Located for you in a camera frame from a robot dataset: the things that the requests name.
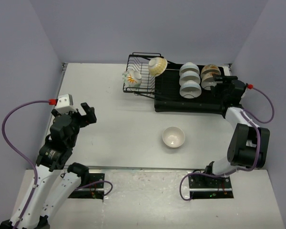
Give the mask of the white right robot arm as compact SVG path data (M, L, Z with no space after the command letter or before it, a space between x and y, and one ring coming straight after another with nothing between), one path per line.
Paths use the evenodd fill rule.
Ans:
M203 172L203 182L207 187L215 187L221 177L236 171L252 171L262 168L266 162L270 131L255 122L258 120L240 104L247 90L258 91L252 84L238 80L237 76L212 75L216 86L211 93L221 100L222 117L234 128L227 155L212 161Z

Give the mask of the beige floral bowl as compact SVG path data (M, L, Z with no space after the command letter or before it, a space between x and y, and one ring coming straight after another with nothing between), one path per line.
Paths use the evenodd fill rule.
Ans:
M213 78L213 74L217 75L216 72L209 72L202 77L201 87L203 89L210 91L211 87L215 87L217 85L217 82Z
M215 64L205 65L201 70L201 74L207 74L209 72L214 72L214 73L219 74L219 75L221 74L219 67Z
M162 140L169 148L179 148L185 142L185 133L182 129L171 126L163 131Z

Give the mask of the beige floral bowl back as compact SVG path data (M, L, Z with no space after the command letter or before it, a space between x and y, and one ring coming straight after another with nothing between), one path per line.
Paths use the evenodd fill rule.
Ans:
M207 74L209 72L214 72L214 73L219 74L219 75L221 74L219 67L215 64L205 65L201 70L201 74Z

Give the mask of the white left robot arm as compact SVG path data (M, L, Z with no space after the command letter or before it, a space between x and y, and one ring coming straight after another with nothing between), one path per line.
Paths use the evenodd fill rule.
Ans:
M54 105L54 117L50 133L39 150L37 160L32 164L34 176L25 197L16 213L1 223L1 229L48 229L68 196L77 188L89 184L88 167L73 163L66 177L52 189L66 162L72 155L81 128L97 121L93 107L82 103L86 112L81 115L71 103L62 99L49 100Z

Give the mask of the beige floral bowl front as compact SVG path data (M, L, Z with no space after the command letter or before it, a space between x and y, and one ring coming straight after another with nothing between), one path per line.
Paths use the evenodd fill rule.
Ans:
M162 140L169 148L179 148L185 142L185 133L182 129L171 126L163 131Z

